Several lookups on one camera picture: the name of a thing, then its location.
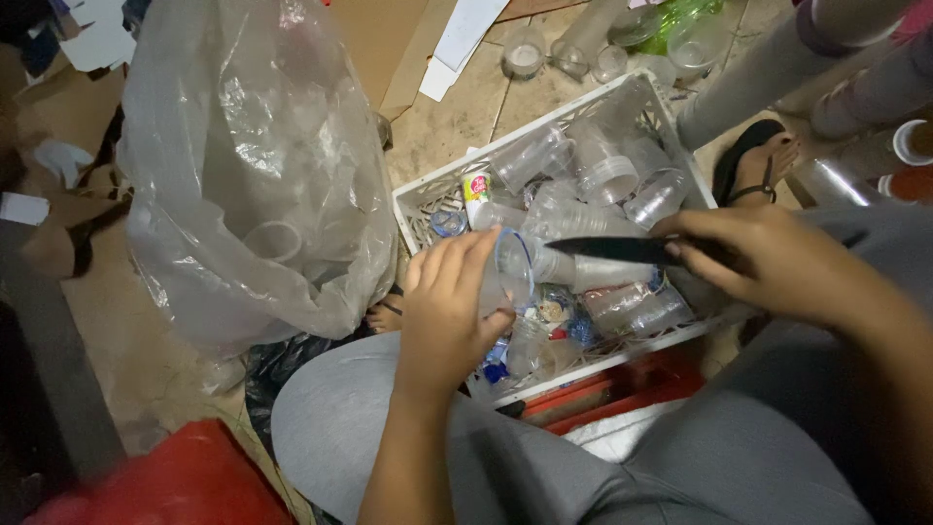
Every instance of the clear plastic bag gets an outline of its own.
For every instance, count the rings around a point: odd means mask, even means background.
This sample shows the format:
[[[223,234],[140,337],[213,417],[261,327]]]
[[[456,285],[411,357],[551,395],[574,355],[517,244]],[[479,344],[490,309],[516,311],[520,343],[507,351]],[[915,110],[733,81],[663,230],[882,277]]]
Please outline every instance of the clear plastic bag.
[[[153,3],[123,108],[133,257],[209,357],[298,331],[343,338],[388,291],[382,148],[318,0]]]

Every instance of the gray leggings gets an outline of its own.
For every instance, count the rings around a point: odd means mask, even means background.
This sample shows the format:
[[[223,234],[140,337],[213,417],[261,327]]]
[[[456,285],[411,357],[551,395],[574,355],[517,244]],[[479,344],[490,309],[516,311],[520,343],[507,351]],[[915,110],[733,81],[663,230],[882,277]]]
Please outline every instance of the gray leggings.
[[[804,214],[933,311],[933,213]],[[313,359],[272,411],[285,477],[356,520],[385,424],[398,333]],[[857,354],[832,334],[769,324],[622,465],[457,394],[447,463],[460,523],[871,523],[890,516],[884,462],[862,439]]]

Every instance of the dirty floor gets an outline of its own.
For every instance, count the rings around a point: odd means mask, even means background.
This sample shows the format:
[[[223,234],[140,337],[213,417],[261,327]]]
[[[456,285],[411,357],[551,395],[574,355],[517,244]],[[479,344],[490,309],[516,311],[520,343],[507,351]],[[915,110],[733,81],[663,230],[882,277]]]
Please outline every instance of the dirty floor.
[[[463,156],[467,147],[482,147],[598,87],[591,79],[577,83],[549,66],[526,81],[509,80],[499,69],[501,42],[508,31],[531,24],[540,27],[550,43],[584,7],[494,25],[443,102],[418,94],[411,109],[393,122],[395,147],[386,154],[392,187],[422,177]],[[702,90],[713,82],[724,66],[741,57],[773,25],[775,18],[791,9],[789,0],[726,0],[724,16],[734,31],[728,59],[708,78],[688,87]],[[675,90],[672,96],[679,93],[693,95]],[[672,103],[674,112],[681,104]],[[711,177],[717,154],[744,128],[740,126],[697,151],[705,175]],[[779,184],[777,190],[779,204],[799,207],[786,184]],[[147,432],[153,428],[173,432],[193,419],[222,418],[284,495],[298,522],[313,522],[307,503],[282,480],[252,431],[243,386],[219,397],[201,392],[204,363],[194,348],[172,333],[134,273],[122,223],[98,234],[93,249],[91,271],[83,278],[64,281],[62,288],[128,451],[144,446]],[[404,262],[404,253],[400,259]],[[711,334],[704,343],[703,369],[708,375],[735,355],[733,331]]]

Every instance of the white plastic crate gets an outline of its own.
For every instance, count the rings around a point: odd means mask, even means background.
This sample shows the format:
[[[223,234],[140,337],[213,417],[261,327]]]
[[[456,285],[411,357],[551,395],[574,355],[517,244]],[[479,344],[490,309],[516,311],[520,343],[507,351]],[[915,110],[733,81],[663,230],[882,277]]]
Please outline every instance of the white plastic crate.
[[[659,88],[650,72],[639,69],[616,78],[605,86],[597,88],[577,100],[555,109],[544,117],[503,136],[492,144],[477,149],[462,159],[449,163],[392,192],[396,220],[411,254],[413,255],[422,249],[430,247],[439,239],[431,228],[431,213],[441,209],[455,211],[464,208],[460,183],[464,168],[470,166],[470,171],[488,172],[489,163],[487,158],[490,153],[503,148],[518,137],[547,122],[556,121],[562,128],[566,129],[574,119],[591,115],[629,76],[643,78],[653,88],[648,106],[638,118],[642,128],[653,129],[657,134],[657,138],[660,139],[664,151],[671,157],[676,167],[690,175],[688,177],[690,193],[685,199],[683,207],[695,209],[716,207],[716,201],[703,180],[696,160],[693,155],[684,149],[677,138],[676,128],[673,125],[674,119],[667,105],[658,95],[659,89],[662,88]],[[600,370],[605,370],[645,352],[667,348],[687,341],[693,337],[708,333],[718,325],[741,320],[745,315],[745,309],[735,308],[715,318],[694,321],[649,339],[626,338],[604,341],[594,348],[588,348],[585,356],[575,363],[568,372],[551,381],[536,382],[533,377],[528,377],[519,385],[507,390],[501,390],[496,386],[489,385],[484,378],[475,374],[470,377],[466,384],[474,398],[487,401],[495,406],[502,406],[594,374]]]

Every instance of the foot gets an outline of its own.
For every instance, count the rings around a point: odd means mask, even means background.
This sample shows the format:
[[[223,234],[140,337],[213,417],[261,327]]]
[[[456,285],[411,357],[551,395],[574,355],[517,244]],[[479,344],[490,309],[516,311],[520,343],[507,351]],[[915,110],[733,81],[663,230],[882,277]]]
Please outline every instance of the foot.
[[[779,133],[771,137],[768,142],[752,148],[739,159],[735,171],[735,185],[732,195],[760,186],[764,182],[764,174],[768,168],[768,158],[772,160],[771,178],[768,185],[772,188],[777,182],[786,177],[801,148],[801,142],[790,133]],[[729,207],[755,207],[764,206],[771,202],[770,194],[764,192],[751,192],[729,203]]]
[[[402,317],[392,311],[391,306],[399,312],[405,300],[401,295],[390,293],[386,295],[376,306],[369,309],[366,315],[366,323],[375,333],[397,332],[402,329]]]

